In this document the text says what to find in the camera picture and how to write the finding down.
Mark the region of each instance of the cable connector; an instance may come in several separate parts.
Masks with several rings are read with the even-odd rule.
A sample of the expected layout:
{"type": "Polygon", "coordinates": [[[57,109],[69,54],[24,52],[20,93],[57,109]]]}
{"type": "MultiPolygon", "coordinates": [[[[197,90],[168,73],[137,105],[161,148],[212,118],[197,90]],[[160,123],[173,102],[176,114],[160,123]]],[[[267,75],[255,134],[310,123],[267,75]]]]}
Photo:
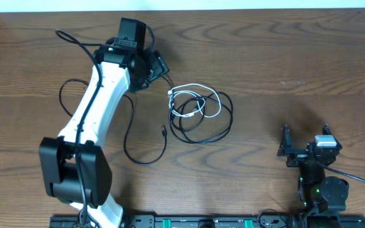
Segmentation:
{"type": "Polygon", "coordinates": [[[164,137],[167,137],[167,130],[165,129],[165,126],[162,126],[162,134],[164,137]]]}
{"type": "Polygon", "coordinates": [[[171,95],[172,95],[172,91],[168,91],[167,92],[167,97],[170,99],[171,98],[171,95]]]}

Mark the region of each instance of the small robot arm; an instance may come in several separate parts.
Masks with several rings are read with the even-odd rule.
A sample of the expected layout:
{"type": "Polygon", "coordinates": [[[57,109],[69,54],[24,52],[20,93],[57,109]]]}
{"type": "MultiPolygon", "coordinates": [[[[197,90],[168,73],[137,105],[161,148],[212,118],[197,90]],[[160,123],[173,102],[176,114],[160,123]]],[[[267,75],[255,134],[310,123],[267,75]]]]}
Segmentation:
{"type": "Polygon", "coordinates": [[[49,196],[82,210],[82,190],[74,157],[77,126],[98,83],[101,87],[89,109],[80,134],[80,161],[88,214],[104,228],[118,228],[123,209],[110,194],[112,171],[103,154],[105,136],[120,98],[126,91],[136,92],[166,74],[169,69],[158,51],[144,47],[146,24],[122,18],[118,37],[109,39],[94,53],[99,69],[93,74],[87,91],[71,120],[57,138],[45,137],[39,156],[46,192],[49,196]]]}

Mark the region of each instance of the cable bundle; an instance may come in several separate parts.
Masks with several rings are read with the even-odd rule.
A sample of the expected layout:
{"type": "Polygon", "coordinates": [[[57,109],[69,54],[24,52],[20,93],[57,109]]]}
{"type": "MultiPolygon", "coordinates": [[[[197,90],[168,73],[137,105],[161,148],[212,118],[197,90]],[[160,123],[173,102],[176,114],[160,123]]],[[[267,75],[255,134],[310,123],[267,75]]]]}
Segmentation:
{"type": "Polygon", "coordinates": [[[179,85],[177,87],[173,87],[172,84],[165,78],[163,77],[164,80],[167,81],[167,83],[170,85],[170,90],[168,91],[167,95],[170,96],[169,98],[169,127],[171,130],[171,133],[180,141],[184,142],[184,143],[190,143],[190,144],[209,144],[209,143],[215,143],[221,139],[223,139],[231,130],[232,127],[232,123],[233,123],[233,104],[232,104],[232,100],[231,98],[225,93],[225,92],[220,92],[220,91],[215,91],[207,86],[201,85],[201,84],[186,84],[186,85],[179,85]],[[193,86],[199,86],[202,87],[204,89],[208,89],[209,91],[211,91],[212,93],[209,96],[202,96],[201,94],[195,92],[195,91],[190,91],[190,90],[181,90],[178,91],[177,89],[182,88],[182,87],[193,87],[193,86]],[[185,101],[183,104],[181,104],[180,106],[178,106],[178,108],[175,107],[175,103],[174,103],[174,98],[176,98],[178,95],[180,94],[189,94],[192,95],[193,98],[185,101]],[[229,100],[229,104],[230,104],[230,108],[226,105],[224,105],[221,102],[221,99],[219,97],[219,95],[223,95],[225,97],[227,97],[227,99],[229,100]],[[205,105],[207,101],[213,101],[215,103],[217,103],[219,105],[219,110],[213,114],[213,115],[206,115],[206,111],[205,111],[205,105]],[[196,102],[196,108],[190,112],[190,113],[184,113],[184,109],[186,107],[187,104],[189,104],[190,102],[196,102]],[[216,117],[222,110],[222,107],[225,108],[229,114],[230,114],[230,121],[229,121],[229,125],[228,127],[226,127],[226,129],[224,129],[222,132],[206,139],[206,140],[202,140],[202,141],[194,141],[192,139],[190,139],[186,133],[190,132],[194,129],[196,129],[203,121],[204,118],[212,118],[212,117],[216,117]],[[182,118],[188,118],[188,117],[192,117],[195,115],[195,113],[200,113],[202,115],[200,121],[192,128],[190,129],[184,129],[182,126],[182,118]],[[179,123],[178,125],[176,125],[174,123],[174,119],[176,117],[179,117],[179,123]],[[179,137],[176,132],[174,131],[174,129],[178,130],[183,138],[179,137]]]}

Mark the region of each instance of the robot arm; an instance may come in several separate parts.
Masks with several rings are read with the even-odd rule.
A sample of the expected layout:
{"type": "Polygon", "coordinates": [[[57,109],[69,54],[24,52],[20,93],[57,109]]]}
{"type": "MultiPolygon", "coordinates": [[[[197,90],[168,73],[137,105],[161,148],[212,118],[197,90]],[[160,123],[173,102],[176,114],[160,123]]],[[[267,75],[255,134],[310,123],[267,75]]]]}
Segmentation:
{"type": "Polygon", "coordinates": [[[122,207],[110,195],[112,172],[102,150],[112,116],[126,91],[146,89],[169,71],[158,51],[153,52],[152,46],[143,49],[145,32],[143,22],[121,19],[118,37],[109,39],[94,53],[99,69],[94,66],[91,82],[74,116],[56,139],[45,137],[39,147],[47,194],[81,210],[83,197],[77,167],[68,161],[74,157],[77,126],[96,90],[97,70],[101,70],[102,85],[86,115],[78,149],[87,212],[102,228],[117,228],[123,214],[122,207]]]}
{"type": "MultiPolygon", "coordinates": [[[[102,86],[94,100],[94,103],[87,114],[81,133],[81,144],[92,141],[96,146],[105,145],[106,131],[108,130],[113,113],[122,95],[128,90],[131,83],[127,68],[119,67],[119,64],[102,62],[100,68],[103,75],[102,86]]],[[[58,137],[64,137],[64,141],[74,143],[75,133],[80,118],[94,93],[98,82],[97,69],[93,68],[93,75],[84,97],[81,100],[77,111],[68,122],[66,127],[60,131],[58,137]]]]}

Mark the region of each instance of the wood grain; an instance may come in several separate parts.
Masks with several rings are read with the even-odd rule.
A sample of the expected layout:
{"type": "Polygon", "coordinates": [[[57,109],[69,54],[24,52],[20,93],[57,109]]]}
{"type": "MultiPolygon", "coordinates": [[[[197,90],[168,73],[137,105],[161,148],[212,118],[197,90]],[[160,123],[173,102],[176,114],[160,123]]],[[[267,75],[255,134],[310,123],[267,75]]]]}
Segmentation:
{"type": "MultiPolygon", "coordinates": [[[[208,84],[234,103],[232,131],[221,142],[189,145],[169,135],[164,157],[140,167],[123,154],[130,104],[122,101],[105,155],[112,195],[124,208],[201,215],[302,208],[298,170],[276,157],[283,124],[304,147],[329,123],[343,144],[333,167],[365,178],[365,9],[1,13],[0,227],[47,227],[52,214],[75,213],[46,196],[37,150],[68,121],[58,103],[62,82],[89,80],[92,64],[54,29],[103,42],[117,34],[123,16],[153,28],[175,84],[208,84]]],[[[65,88],[69,110],[84,91],[77,83],[65,88]]],[[[166,92],[159,80],[132,96],[128,148],[136,158],[161,152],[166,92]]],[[[190,135],[203,139],[225,127],[226,117],[190,135]]],[[[365,185],[349,182],[346,213],[365,216],[365,185]]]]}

